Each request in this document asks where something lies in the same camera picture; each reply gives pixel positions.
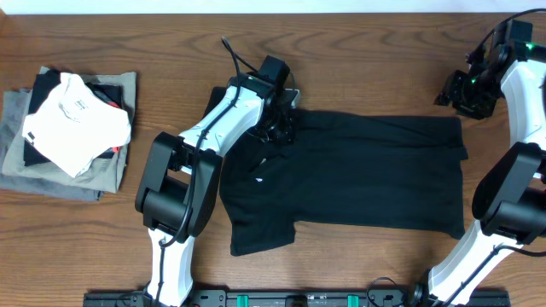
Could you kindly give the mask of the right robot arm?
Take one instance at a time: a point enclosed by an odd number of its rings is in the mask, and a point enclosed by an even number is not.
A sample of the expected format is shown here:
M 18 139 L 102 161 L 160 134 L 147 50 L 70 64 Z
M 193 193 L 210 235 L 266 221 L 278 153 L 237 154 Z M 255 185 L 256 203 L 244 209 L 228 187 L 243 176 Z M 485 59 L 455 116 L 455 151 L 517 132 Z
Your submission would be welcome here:
M 488 70 L 508 105 L 510 148 L 475 190 L 474 220 L 451 253 L 409 294 L 408 306 L 509 306 L 507 292 L 478 285 L 511 253 L 541 258 L 525 246 L 545 235 L 545 48 L 508 40 Z

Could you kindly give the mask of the black t-shirt with logo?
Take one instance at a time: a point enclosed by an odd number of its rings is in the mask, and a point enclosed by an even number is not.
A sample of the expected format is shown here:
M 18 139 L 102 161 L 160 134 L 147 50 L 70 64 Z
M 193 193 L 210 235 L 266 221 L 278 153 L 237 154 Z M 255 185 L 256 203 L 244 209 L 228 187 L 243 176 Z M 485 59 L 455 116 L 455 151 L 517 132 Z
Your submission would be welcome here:
M 232 255 L 293 243 L 298 221 L 463 236 L 459 119 L 304 109 L 294 117 L 291 143 L 249 131 L 224 158 L 219 195 Z

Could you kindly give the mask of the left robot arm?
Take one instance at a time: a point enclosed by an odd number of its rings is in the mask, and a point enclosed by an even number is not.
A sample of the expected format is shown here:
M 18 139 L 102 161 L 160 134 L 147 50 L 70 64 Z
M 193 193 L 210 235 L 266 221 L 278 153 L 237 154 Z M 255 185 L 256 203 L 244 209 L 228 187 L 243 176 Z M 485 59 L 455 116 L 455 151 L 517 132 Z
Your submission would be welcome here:
M 224 156 L 251 128 L 263 129 L 270 140 L 285 139 L 288 112 L 301 97 L 285 80 L 240 73 L 212 89 L 198 124 L 155 137 L 135 201 L 153 248 L 144 305 L 180 306 L 189 297 L 195 239 L 216 204 Z

